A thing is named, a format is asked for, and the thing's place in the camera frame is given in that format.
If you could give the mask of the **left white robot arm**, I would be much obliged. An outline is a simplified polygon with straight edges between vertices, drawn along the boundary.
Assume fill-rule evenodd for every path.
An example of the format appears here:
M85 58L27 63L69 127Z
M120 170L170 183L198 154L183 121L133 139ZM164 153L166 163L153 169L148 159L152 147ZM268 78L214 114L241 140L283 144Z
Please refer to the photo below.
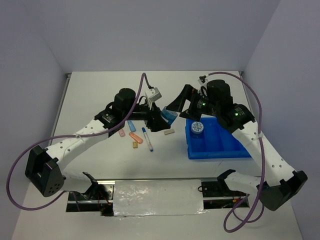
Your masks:
M76 157L93 145L106 140L124 126L124 118L134 121L144 121L152 132L170 128L161 116L161 109L155 102L161 98L159 90L149 88L145 91L146 102L134 104L136 93L130 88L122 88L104 110L99 112L85 127L75 133L72 138L66 138L46 148L39 145L29 152L26 177L39 190L43 197L50 197L58 191L78 192L91 200L103 190L97 180L87 172L72 174L65 168Z

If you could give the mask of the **blue slime jar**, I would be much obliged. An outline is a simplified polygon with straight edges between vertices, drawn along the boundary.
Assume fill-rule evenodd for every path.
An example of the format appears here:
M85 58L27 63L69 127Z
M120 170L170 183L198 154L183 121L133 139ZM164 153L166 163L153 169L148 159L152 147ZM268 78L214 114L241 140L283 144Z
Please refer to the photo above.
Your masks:
M163 109L160 112L160 115L169 125L172 125L172 123L178 117L178 114L175 111L168 110L167 106L163 107Z
M200 121L194 121L189 129L192 136L199 137L204 132L204 125Z

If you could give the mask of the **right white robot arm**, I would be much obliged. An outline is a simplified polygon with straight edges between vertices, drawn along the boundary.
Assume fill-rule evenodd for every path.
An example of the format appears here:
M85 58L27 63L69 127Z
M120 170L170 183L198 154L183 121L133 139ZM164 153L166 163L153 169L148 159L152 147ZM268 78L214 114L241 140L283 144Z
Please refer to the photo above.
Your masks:
M255 195L270 211L275 211L295 196L308 177L295 170L276 151L260 130L249 109L234 103L230 86L222 79L205 83L200 90L186 84L167 107L180 117L199 121L202 115L213 116L246 149L260 167L261 176L227 170L217 178L217 190L223 196L233 191Z

